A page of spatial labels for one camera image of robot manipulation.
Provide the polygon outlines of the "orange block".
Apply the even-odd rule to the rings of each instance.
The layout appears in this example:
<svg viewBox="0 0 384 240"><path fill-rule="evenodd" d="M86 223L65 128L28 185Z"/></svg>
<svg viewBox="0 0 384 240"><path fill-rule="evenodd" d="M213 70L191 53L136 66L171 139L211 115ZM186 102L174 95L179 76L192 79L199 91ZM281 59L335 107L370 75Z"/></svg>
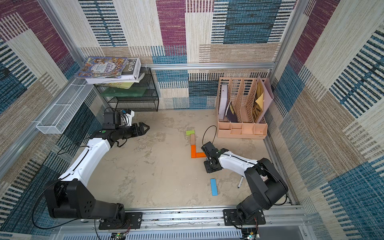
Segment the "orange block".
<svg viewBox="0 0 384 240"><path fill-rule="evenodd" d="M191 145L191 158L196 158L196 145Z"/></svg>
<svg viewBox="0 0 384 240"><path fill-rule="evenodd" d="M196 153L196 158L206 158L205 153Z"/></svg>

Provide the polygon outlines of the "light blue block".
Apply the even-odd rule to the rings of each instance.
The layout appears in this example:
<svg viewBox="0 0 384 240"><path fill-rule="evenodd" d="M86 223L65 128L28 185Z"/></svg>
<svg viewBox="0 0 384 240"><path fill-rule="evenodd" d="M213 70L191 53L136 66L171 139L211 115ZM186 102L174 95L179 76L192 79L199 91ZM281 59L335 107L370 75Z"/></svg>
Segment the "light blue block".
<svg viewBox="0 0 384 240"><path fill-rule="evenodd" d="M218 195L217 181L216 179L210 179L212 196Z"/></svg>

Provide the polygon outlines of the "natural wood block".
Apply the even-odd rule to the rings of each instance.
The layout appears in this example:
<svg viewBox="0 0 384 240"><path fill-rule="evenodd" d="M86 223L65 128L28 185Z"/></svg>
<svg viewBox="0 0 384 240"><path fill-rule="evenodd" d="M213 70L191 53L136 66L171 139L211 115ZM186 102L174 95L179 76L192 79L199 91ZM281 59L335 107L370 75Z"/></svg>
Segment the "natural wood block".
<svg viewBox="0 0 384 240"><path fill-rule="evenodd" d="M191 134L191 135L190 135L190 143L191 143L191 146L195 146L195 145L196 145L196 137L195 137L195 134Z"/></svg>

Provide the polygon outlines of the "green block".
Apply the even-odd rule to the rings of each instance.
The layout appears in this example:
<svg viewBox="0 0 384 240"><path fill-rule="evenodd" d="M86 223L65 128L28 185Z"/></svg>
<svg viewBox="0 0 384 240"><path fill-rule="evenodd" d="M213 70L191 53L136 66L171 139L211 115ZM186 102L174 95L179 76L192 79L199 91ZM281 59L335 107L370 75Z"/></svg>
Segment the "green block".
<svg viewBox="0 0 384 240"><path fill-rule="evenodd" d="M194 134L195 134L195 131L194 131L194 130L188 130L188 131L186 131L186 135L187 135L187 136L194 135Z"/></svg>

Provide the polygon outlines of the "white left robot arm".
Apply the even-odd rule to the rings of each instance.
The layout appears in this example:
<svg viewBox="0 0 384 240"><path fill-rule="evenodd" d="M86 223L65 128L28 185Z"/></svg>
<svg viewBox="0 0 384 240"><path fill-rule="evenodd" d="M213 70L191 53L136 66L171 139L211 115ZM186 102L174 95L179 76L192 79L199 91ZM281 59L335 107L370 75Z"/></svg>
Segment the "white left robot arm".
<svg viewBox="0 0 384 240"><path fill-rule="evenodd" d="M88 190L89 179L103 156L119 140L143 136L150 127L142 122L132 126L94 132L84 151L56 181L44 191L48 212L54 219L99 219L101 227L122 229L128 223L123 204L96 200Z"/></svg>

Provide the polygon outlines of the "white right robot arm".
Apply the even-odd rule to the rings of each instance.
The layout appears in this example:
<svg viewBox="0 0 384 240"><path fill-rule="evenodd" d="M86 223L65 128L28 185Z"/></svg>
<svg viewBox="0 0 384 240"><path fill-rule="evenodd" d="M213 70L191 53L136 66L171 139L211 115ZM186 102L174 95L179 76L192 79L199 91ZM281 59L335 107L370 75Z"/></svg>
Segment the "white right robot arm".
<svg viewBox="0 0 384 240"><path fill-rule="evenodd" d="M251 190L235 209L223 210L225 225L239 229L243 225L265 224L263 210L288 196L288 185L269 159L247 159L227 149L218 150L211 142L204 144L202 150L207 157L204 161L207 173L231 170L244 177Z"/></svg>

